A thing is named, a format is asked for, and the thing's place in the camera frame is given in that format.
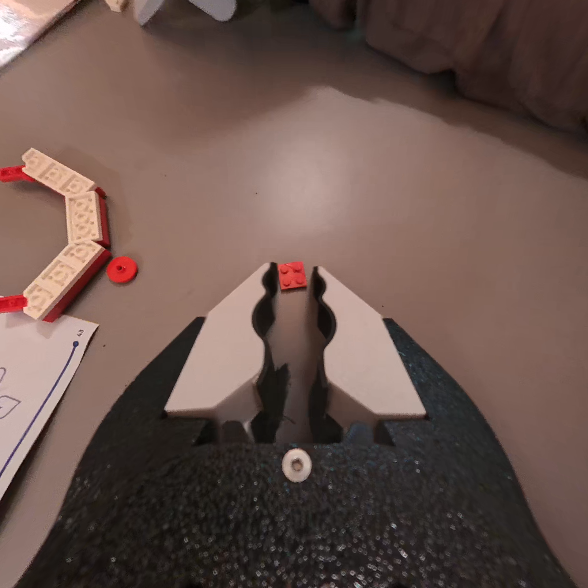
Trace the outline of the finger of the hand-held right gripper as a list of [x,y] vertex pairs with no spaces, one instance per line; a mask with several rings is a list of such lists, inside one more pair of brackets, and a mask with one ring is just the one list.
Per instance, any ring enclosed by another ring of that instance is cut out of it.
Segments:
[[161,0],[133,1],[133,16],[140,26],[145,26],[149,20],[160,10]]
[[192,4],[218,22],[230,21],[238,8],[238,1],[192,1]]

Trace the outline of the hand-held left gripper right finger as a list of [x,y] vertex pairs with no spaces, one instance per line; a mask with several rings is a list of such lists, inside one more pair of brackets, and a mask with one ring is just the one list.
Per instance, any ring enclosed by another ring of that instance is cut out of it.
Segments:
[[324,338],[309,395],[315,442],[340,442],[356,423],[427,418],[382,315],[322,266],[312,296]]

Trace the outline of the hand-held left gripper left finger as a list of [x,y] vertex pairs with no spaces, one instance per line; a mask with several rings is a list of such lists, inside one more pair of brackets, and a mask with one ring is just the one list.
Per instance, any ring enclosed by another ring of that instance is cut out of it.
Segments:
[[277,265],[263,264],[205,317],[165,405],[169,417],[235,422],[258,443],[274,443],[290,386],[268,335],[275,323]]

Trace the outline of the red square lego plate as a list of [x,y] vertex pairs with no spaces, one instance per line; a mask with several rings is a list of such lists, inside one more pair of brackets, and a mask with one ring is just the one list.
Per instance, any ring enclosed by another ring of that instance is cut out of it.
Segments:
[[303,289],[307,287],[307,279],[303,262],[278,264],[277,274],[282,292],[287,290]]

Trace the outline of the red round lego plate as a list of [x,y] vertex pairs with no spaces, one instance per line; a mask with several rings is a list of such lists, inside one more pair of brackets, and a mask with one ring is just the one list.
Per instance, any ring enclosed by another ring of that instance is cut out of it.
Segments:
[[130,283],[137,274],[138,264],[127,256],[118,256],[107,265],[107,277],[117,285]]

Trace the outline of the lego instruction booklet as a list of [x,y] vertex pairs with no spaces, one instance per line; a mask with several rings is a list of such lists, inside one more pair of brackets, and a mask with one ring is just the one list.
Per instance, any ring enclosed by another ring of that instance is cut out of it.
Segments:
[[42,433],[84,357],[97,323],[1,315],[1,497]]

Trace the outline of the shiny plastic bag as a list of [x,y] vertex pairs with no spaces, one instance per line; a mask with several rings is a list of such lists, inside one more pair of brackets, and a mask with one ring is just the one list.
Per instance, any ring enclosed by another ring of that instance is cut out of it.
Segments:
[[1,69],[37,41],[79,1],[1,1]]

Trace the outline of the brown cloth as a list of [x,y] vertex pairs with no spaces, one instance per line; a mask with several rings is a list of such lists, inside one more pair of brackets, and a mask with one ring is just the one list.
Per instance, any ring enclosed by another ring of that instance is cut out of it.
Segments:
[[468,99],[587,135],[587,1],[309,1],[334,29]]

